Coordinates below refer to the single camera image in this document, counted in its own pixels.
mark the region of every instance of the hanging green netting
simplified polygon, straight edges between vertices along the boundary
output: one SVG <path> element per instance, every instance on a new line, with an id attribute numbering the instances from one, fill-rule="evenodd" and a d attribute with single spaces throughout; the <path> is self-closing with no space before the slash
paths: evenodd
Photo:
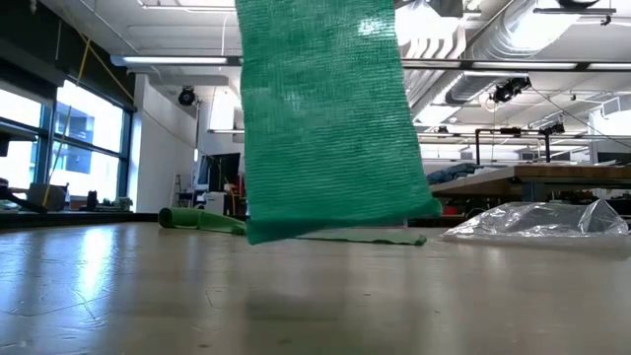
<path id="1" fill-rule="evenodd" d="M 436 215 L 391 0 L 238 0 L 249 242 Z"/>

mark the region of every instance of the fluorescent light fixture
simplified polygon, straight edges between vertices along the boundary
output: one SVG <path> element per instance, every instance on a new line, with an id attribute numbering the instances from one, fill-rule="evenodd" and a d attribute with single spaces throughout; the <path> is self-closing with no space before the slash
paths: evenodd
<path id="1" fill-rule="evenodd" d="M 222 65 L 228 64 L 225 57 L 194 57 L 194 56 L 121 56 L 113 55 L 114 65 Z"/>
<path id="2" fill-rule="evenodd" d="M 461 107 L 457 106 L 427 106 L 415 118 L 424 126 L 434 126 L 451 117 L 460 109 Z"/>
<path id="3" fill-rule="evenodd" d="M 464 76 L 468 77 L 500 77 L 500 78 L 527 78 L 525 72 L 498 72 L 498 71 L 465 71 Z"/>
<path id="4" fill-rule="evenodd" d="M 209 129 L 208 133 L 218 133 L 218 134 L 244 134 L 245 130 L 243 129 Z"/>
<path id="5" fill-rule="evenodd" d="M 481 108 L 481 104 L 430 104 L 436 107 L 460 107 L 460 108 Z"/>
<path id="6" fill-rule="evenodd" d="M 166 5 L 147 5 L 140 3 L 140 7 L 145 10 L 172 10 L 185 11 L 188 13 L 209 13 L 209 14 L 230 14 L 237 10 L 229 6 L 166 6 Z"/>
<path id="7" fill-rule="evenodd" d="M 407 69 L 431 69 L 431 68 L 459 68 L 459 60 L 423 60 L 423 59 L 401 59 L 403 68 Z"/>
<path id="8" fill-rule="evenodd" d="M 479 11 L 469 11 L 462 14 L 462 17 L 466 20 L 468 19 L 476 19 L 482 17 L 482 13 Z"/>
<path id="9" fill-rule="evenodd" d="M 592 63 L 588 67 L 591 70 L 631 70 L 631 63 Z"/>
<path id="10" fill-rule="evenodd" d="M 577 63 L 571 62 L 503 62 L 503 61 L 478 61 L 473 63 L 473 68 L 488 70 L 572 70 Z"/>
<path id="11" fill-rule="evenodd" d="M 606 16 L 606 15 L 616 14 L 618 10 L 613 9 L 613 8 L 596 8 L 596 9 L 535 8 L 532 10 L 532 12 L 534 14 L 545 14 L 545 15 Z"/>

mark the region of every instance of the security camera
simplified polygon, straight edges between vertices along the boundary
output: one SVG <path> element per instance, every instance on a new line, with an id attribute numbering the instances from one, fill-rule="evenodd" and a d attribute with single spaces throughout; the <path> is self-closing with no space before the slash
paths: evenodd
<path id="1" fill-rule="evenodd" d="M 193 106 L 196 100 L 195 87 L 182 87 L 181 93 L 179 93 L 179 97 L 177 97 L 179 104 L 186 107 Z"/>

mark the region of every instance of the wooden table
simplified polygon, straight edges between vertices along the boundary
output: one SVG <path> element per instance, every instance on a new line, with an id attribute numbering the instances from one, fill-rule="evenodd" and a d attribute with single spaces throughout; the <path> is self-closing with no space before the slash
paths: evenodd
<path id="1" fill-rule="evenodd" d="M 521 197 L 544 201 L 549 192 L 631 188 L 631 168 L 520 165 L 430 186 L 436 197 Z"/>

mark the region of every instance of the cable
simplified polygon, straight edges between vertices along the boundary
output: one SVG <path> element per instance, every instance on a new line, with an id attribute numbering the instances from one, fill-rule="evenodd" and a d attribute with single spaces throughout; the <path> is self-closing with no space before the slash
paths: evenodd
<path id="1" fill-rule="evenodd" d="M 83 78 L 83 73 L 86 69 L 86 61 L 88 59 L 88 53 L 90 51 L 91 42 L 92 40 L 88 39 L 88 41 L 86 42 L 86 49 L 84 49 L 83 51 L 83 59 L 81 59 L 81 66 L 79 67 L 79 76 L 77 76 L 77 80 L 75 82 L 75 86 L 77 87 L 79 87 L 79 85 L 81 84 L 81 78 Z M 50 175 L 48 176 L 48 182 L 46 184 L 46 192 L 43 195 L 43 201 L 41 203 L 41 206 L 43 207 L 46 207 L 46 204 L 48 203 L 48 194 L 50 193 L 50 184 L 52 182 L 52 175 L 55 173 L 55 169 L 57 168 L 57 161 L 59 161 L 59 155 L 61 154 L 61 147 L 63 147 L 63 144 L 66 141 L 66 131 L 70 133 L 71 113 L 72 113 L 72 105 L 68 105 L 68 114 L 66 114 L 66 120 L 63 125 L 63 132 L 61 133 L 61 139 L 59 140 L 59 148 L 57 148 L 57 154 L 55 156 L 54 163 L 52 164 L 52 167 L 50 168 Z"/>
<path id="2" fill-rule="evenodd" d="M 224 18 L 224 26 L 221 28 L 221 55 L 224 56 L 224 50 L 226 49 L 226 23 L 230 14 L 226 14 Z"/>
<path id="3" fill-rule="evenodd" d="M 548 101 L 549 103 L 553 104 L 554 106 L 556 106 L 557 108 L 559 108 L 561 111 L 563 111 L 563 113 L 565 113 L 566 115 L 574 118 L 575 120 L 577 120 L 578 122 L 580 122 L 581 124 L 584 124 L 587 128 L 592 129 L 594 132 L 598 133 L 599 135 L 603 136 L 603 137 L 607 137 L 608 139 L 623 145 L 629 149 L 631 149 L 631 145 L 628 145 L 618 139 L 615 139 L 609 135 L 606 135 L 602 132 L 600 132 L 599 130 L 595 129 L 594 127 L 592 127 L 591 125 L 589 125 L 588 123 L 583 122 L 582 120 L 578 119 L 575 115 L 573 115 L 572 113 L 568 112 L 566 109 L 562 108 L 561 106 L 559 106 L 558 104 L 554 103 L 550 98 L 546 97 L 544 94 L 540 93 L 539 90 L 537 90 L 535 87 L 530 87 L 533 91 L 535 91 L 536 93 L 538 93 L 542 98 L 544 98 L 546 101 Z"/>

